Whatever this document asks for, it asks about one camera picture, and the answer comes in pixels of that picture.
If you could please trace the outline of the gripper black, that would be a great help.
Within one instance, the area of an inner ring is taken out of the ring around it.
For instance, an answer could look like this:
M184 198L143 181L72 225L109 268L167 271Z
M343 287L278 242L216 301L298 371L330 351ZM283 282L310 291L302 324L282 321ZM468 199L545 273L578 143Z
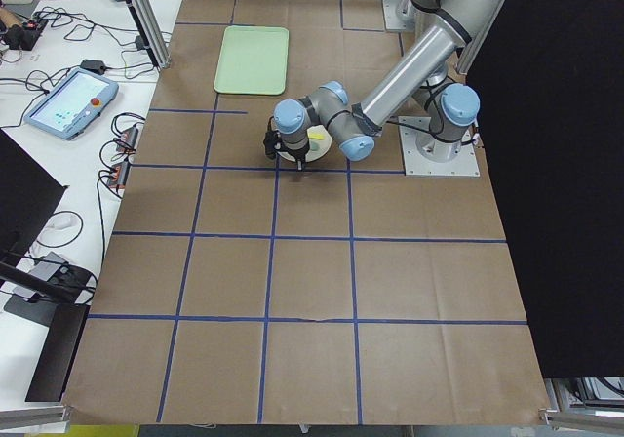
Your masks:
M296 163L298 170L303 170L307 162L306 155L310 151L305 118L290 122L281 122L270 118L267 123L263 145L265 155L274 160L279 152L289 154Z

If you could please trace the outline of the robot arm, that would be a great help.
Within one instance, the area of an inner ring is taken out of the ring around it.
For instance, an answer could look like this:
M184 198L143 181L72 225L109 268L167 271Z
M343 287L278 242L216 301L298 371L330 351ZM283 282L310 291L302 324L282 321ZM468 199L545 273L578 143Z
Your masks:
M300 99L280 101L267 123L265 155L288 154L304 169L308 131L321 126L348 160L361 161L373 151L383 125L414 99L431 115L419 132L420 153L438 162L453 159L467 143L463 136L481 102L471 87L449 78L447 60L483 30L494 6L495 0L400 0L399 14L417 18L415 42L401 60L359 103L349 104L337 81Z

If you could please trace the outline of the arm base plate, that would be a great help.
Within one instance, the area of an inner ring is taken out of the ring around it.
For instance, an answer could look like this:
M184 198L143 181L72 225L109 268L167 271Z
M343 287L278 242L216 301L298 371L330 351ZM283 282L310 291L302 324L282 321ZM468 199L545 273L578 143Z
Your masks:
M381 5L386 32L415 32L417 10L410 0L381 0Z
M468 129L460 141L444 143L426 134L429 117L399 116L404 171L408 177L478 178L480 169Z

